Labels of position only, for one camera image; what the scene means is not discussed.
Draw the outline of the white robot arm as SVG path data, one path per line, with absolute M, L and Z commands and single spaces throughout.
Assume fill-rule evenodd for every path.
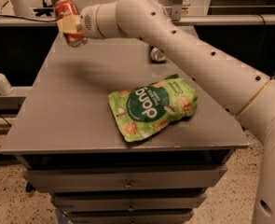
M 131 37 L 161 49 L 264 147 L 253 224 L 275 224 L 275 79 L 172 24 L 153 0 L 118 0 L 58 14 L 59 31 Z

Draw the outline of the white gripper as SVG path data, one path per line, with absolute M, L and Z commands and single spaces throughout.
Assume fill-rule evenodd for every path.
M 97 11 L 99 5 L 84 7 L 79 15 L 59 16 L 57 26 L 61 33 L 77 34 L 81 31 L 88 38 L 100 38 L 101 33 L 97 25 Z

